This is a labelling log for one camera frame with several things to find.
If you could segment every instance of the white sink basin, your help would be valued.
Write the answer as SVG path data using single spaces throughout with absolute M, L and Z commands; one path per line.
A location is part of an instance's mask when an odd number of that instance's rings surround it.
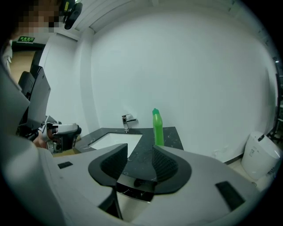
M 132 154 L 134 148 L 138 144 L 141 134 L 120 134 L 120 133 L 108 133 L 105 136 L 101 137 L 94 143 L 90 145 L 95 149 L 101 149 L 109 147 L 118 143 L 127 143 L 128 144 L 128 157 Z

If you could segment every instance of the wooden floor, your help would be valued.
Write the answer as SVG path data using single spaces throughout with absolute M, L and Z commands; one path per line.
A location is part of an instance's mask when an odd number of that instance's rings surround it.
M 53 157 L 61 157 L 61 156 L 67 156 L 67 155 L 73 155 L 73 154 L 79 154 L 79 151 L 70 149 L 61 153 L 53 154 Z
M 34 54 L 35 51 L 13 52 L 10 69 L 12 78 L 15 80 L 15 82 L 19 82 L 19 79 L 24 71 L 30 71 Z

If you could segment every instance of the ceiling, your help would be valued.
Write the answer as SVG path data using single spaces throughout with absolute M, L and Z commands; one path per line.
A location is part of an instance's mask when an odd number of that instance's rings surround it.
M 278 55 L 265 28 L 239 0 L 77 0 L 77 2 L 83 3 L 83 10 L 73 25 L 75 32 L 84 31 L 88 27 L 98 32 L 119 17 L 143 8 L 186 3 L 211 8 L 231 16 L 257 35 L 273 56 Z

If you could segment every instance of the chrome faucet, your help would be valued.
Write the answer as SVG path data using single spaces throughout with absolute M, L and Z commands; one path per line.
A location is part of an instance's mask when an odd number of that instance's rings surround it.
M 122 121 L 123 121 L 124 129 L 125 129 L 125 133 L 128 133 L 130 131 L 129 126 L 128 126 L 128 122 L 132 122 L 132 121 L 137 120 L 135 118 L 127 119 L 127 115 L 122 115 Z

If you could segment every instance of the hand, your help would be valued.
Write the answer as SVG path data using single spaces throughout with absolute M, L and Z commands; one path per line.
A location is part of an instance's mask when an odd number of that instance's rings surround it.
M 49 139 L 53 140 L 56 143 L 60 143 L 60 139 L 55 139 L 52 136 L 51 129 L 47 130 L 47 135 L 48 135 Z M 43 140 L 42 132 L 40 130 L 38 131 L 37 138 L 35 138 L 33 142 L 36 145 L 36 147 L 42 147 L 42 148 L 47 149 L 47 143 L 46 143 L 46 141 Z
M 38 131 L 38 136 L 37 138 L 34 139 L 34 144 L 36 145 L 36 147 L 42 147 L 42 148 L 47 149 L 46 147 L 47 144 L 46 144 L 46 141 L 43 140 L 41 131 Z

